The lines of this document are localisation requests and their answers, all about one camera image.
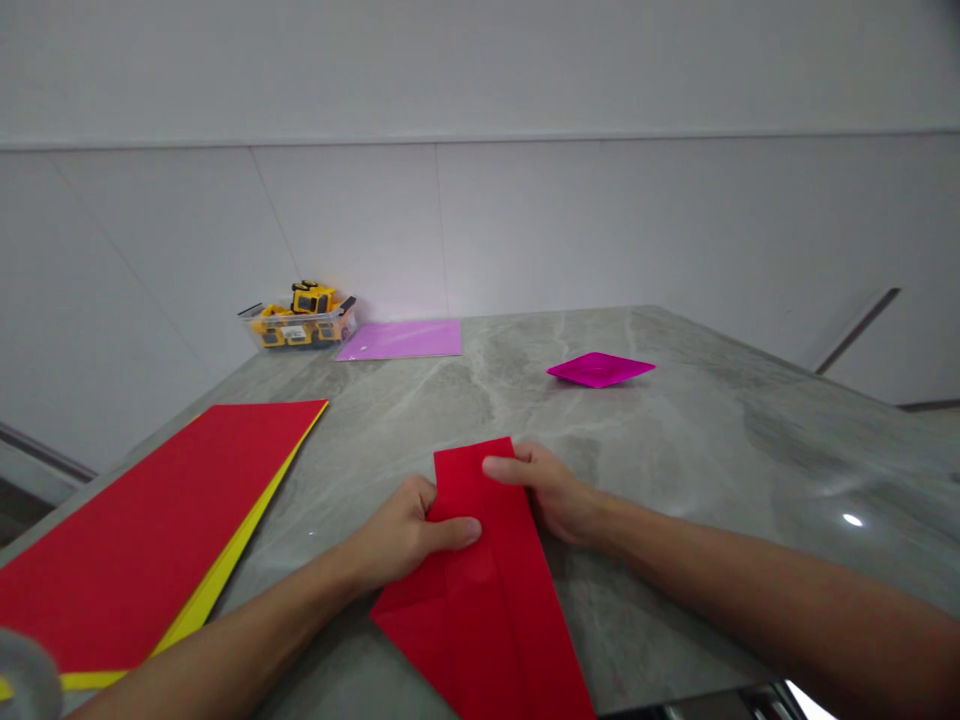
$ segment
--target toy bulldozer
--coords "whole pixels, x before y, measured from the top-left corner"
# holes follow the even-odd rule
[[[294,283],[293,302],[290,303],[291,312],[307,315],[320,315],[333,310],[333,295],[336,292],[312,280],[303,280]]]

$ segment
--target right hand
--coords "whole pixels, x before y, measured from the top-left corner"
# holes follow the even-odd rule
[[[484,474],[505,485],[530,488],[547,529],[564,542],[595,544],[602,526],[604,493],[577,480],[560,458],[539,443],[520,443],[514,454],[515,460],[484,458]]]

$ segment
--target red origami paper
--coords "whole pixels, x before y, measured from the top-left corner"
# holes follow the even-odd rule
[[[326,403],[207,410],[0,571],[0,625],[61,673],[138,666]]]
[[[526,492],[486,477],[488,455],[513,457],[510,438],[434,455],[429,520],[483,535],[388,585],[371,617],[463,720],[594,718]]]

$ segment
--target pink paper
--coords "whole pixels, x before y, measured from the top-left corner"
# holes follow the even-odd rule
[[[459,320],[367,323],[343,346],[337,361],[459,355],[460,349]]]
[[[637,360],[607,355],[606,353],[587,353],[574,360],[547,370],[551,375],[579,383],[592,388],[602,388],[623,382],[637,375],[643,375],[655,369],[656,365]]]

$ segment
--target clear plastic box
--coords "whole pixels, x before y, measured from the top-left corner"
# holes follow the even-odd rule
[[[328,313],[263,315],[265,308],[280,310],[282,305],[282,301],[276,305],[258,303],[238,316],[261,350],[323,350],[342,345],[357,329],[354,297]]]

